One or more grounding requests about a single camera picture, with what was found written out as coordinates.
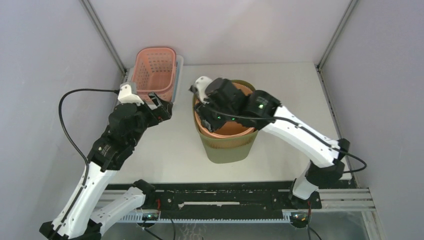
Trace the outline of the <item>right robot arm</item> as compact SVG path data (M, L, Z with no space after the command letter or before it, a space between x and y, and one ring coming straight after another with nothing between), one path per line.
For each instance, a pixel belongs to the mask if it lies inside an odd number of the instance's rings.
M289 203L302 208L318 189L326 188L344 174L342 159L350 142L335 140L313 129L280 100L264 90L243 93L231 80L201 76L189 87L197 103L194 111L201 125L214 133L227 122L271 134L289 143L309 158L304 172L291 187Z

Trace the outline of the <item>orange plastic bucket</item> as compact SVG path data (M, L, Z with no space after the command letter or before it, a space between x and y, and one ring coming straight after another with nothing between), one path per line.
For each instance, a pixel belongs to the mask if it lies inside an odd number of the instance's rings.
M255 90L255 87L246 81L243 81L243 80L231 80L231 81L234 84L234 86L237 89L240 89L245 95L251 94ZM223 125L223 127L218 129L217 131L209 132L205 127L201 125L200 118L194 110L193 110L193 116L200 133L212 139L235 138L235 137L241 137L241 136L248 135L255 132L254 127L244 127L241 124L234 121L228 121Z

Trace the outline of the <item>green plastic waste bin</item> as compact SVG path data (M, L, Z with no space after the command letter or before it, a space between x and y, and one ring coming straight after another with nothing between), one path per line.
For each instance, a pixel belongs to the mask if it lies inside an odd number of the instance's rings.
M195 129L197 130L197 133L199 135L203 148L206 152L207 158L211 162L215 164L234 163L234 162L244 160L249 155L252 149L252 146L256 140L256 137L259 133L259 131L256 128L253 133L239 136L239 137L224 138L224 139L206 137L205 135L200 133L200 130L194 119L193 111L195 110L194 109L192 110ZM216 116L220 116L220 120L225 120L225 123L236 122L236 119L234 117L229 117L226 115L217 115L217 114Z

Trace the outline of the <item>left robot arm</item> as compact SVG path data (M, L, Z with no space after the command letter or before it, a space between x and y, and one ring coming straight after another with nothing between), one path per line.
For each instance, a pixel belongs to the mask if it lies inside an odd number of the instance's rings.
M99 240L130 211L155 205L155 187L141 179L121 197L95 210L104 190L132 155L147 128L172 117L172 102L153 92L148 97L155 109L133 95L119 99L120 104L108 116L104 132L84 158L84 173L71 198L53 221L40 226L39 232L48 240Z

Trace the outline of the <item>pink perforated basket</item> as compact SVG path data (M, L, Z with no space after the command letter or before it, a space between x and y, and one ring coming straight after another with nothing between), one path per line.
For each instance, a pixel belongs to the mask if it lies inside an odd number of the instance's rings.
M177 70L176 52L170 47L148 47L136 55L131 81L136 92L146 103L154 92L164 101L173 98Z

